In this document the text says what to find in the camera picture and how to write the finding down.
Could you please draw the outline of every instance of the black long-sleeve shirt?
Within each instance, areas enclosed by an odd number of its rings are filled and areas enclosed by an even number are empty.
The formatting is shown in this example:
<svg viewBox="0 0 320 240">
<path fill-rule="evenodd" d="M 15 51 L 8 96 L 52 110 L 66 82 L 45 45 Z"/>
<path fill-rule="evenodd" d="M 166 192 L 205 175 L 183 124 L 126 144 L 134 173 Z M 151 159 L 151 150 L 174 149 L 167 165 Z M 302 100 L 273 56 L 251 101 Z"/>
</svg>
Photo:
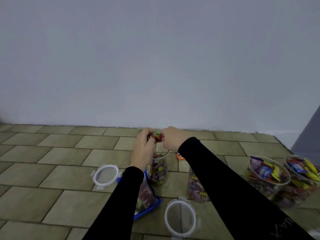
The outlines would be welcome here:
<svg viewBox="0 0 320 240">
<path fill-rule="evenodd" d="M 234 239 L 313 239 L 197 138 L 187 139 L 178 152 L 197 175 Z M 106 235 L 110 239 L 120 236 L 121 239 L 130 239 L 143 177 L 144 173 L 136 167 L 123 172 L 122 179 L 83 240 Z"/>
</svg>

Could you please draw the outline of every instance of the container lid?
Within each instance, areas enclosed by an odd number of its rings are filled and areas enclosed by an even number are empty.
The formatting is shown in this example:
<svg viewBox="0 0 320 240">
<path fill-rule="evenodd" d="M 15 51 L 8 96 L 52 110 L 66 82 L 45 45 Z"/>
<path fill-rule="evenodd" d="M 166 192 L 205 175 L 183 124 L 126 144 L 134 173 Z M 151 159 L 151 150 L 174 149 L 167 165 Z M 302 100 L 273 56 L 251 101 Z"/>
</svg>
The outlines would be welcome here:
<svg viewBox="0 0 320 240">
<path fill-rule="evenodd" d="M 168 203 L 164 222 L 173 237 L 189 237 L 196 228 L 196 211 L 185 198 L 174 199 Z"/>
<path fill-rule="evenodd" d="M 93 171 L 91 177 L 97 189 L 102 190 L 114 183 L 120 175 L 121 172 L 117 165 L 103 165 L 97 171 Z"/>
</svg>

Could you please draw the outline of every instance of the wall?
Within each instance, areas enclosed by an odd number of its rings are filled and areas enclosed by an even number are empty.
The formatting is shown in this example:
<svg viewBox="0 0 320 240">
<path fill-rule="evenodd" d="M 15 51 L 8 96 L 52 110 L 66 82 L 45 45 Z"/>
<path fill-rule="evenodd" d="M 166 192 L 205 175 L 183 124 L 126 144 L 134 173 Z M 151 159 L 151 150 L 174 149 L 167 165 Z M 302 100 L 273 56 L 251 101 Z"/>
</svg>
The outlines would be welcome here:
<svg viewBox="0 0 320 240">
<path fill-rule="evenodd" d="M 6 123 L 262 132 L 320 101 L 320 0 L 1 0 Z"/>
</svg>

